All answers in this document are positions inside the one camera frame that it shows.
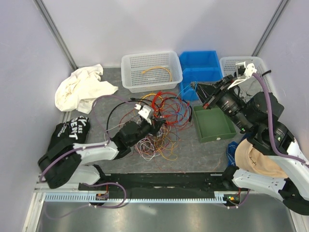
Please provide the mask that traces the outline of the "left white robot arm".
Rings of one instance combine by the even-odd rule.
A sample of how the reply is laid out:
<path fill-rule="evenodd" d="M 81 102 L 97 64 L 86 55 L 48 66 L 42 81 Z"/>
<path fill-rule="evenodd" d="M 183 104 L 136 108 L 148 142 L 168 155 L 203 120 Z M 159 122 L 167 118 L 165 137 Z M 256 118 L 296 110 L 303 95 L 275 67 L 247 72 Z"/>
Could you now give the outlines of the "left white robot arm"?
<path fill-rule="evenodd" d="M 131 152 L 131 149 L 147 135 L 157 135 L 165 120 L 155 117 L 154 109 L 137 100 L 121 99 L 138 111 L 141 121 L 126 122 L 114 137 L 92 144 L 75 143 L 64 138 L 48 150 L 39 160 L 40 181 L 47 183 L 50 189 L 59 188 L 69 182 L 85 183 L 95 190 L 106 185 L 106 178 L 99 174 L 92 163 L 100 160 L 119 160 Z"/>

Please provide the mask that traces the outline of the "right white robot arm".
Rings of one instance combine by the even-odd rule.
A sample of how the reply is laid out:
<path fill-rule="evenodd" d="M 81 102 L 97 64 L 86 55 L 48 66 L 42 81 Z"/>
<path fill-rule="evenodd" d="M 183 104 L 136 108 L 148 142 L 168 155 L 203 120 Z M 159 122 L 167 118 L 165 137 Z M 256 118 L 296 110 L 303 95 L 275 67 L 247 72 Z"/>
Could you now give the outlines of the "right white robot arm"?
<path fill-rule="evenodd" d="M 262 87 L 248 102 L 244 102 L 235 89 L 239 83 L 254 77 Z M 226 190 L 236 188 L 255 190 L 281 201 L 287 208 L 307 216 L 309 214 L 309 161 L 302 153 L 294 135 L 279 118 L 284 111 L 273 93 L 269 92 L 262 77 L 247 74 L 243 79 L 228 75 L 218 82 L 205 84 L 191 82 L 203 108 L 217 106 L 247 135 L 247 141 L 257 151 L 274 161 L 287 174 L 270 177 L 246 171 L 239 165 L 227 167 L 221 178 Z"/>

